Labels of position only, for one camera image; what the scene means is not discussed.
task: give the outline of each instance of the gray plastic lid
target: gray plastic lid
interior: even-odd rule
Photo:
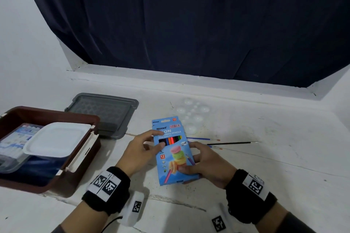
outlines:
[[[125,135],[129,121],[139,105],[136,99],[91,93],[79,93],[72,101],[65,112],[99,116],[100,136],[114,139]]]

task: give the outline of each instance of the left hand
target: left hand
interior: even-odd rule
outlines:
[[[165,147],[164,142],[161,142],[154,147],[144,144],[144,142],[153,142],[153,135],[163,134],[162,131],[149,130],[135,136],[125,149],[124,154],[116,164],[116,167],[124,171],[129,177],[141,170],[148,161]]]

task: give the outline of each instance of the box handle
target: box handle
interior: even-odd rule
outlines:
[[[66,171],[75,172],[80,164],[83,162],[84,158],[90,151],[90,148],[95,144],[99,134],[94,134],[94,131],[91,132],[90,136],[86,140],[85,144],[81,147],[77,155],[74,157],[72,162],[66,167]]]

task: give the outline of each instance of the right hand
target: right hand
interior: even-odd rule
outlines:
[[[224,189],[237,169],[207,145],[190,142],[189,146],[200,151],[199,154],[193,156],[196,165],[179,167],[178,170],[189,175],[199,173],[215,186]]]

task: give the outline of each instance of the blue packaging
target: blue packaging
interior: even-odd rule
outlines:
[[[156,156],[160,185],[199,179],[198,174],[186,175],[178,171],[179,166],[195,164],[185,131],[178,117],[152,120],[152,129],[164,132],[164,135],[154,137],[154,144],[160,142],[166,144]]]

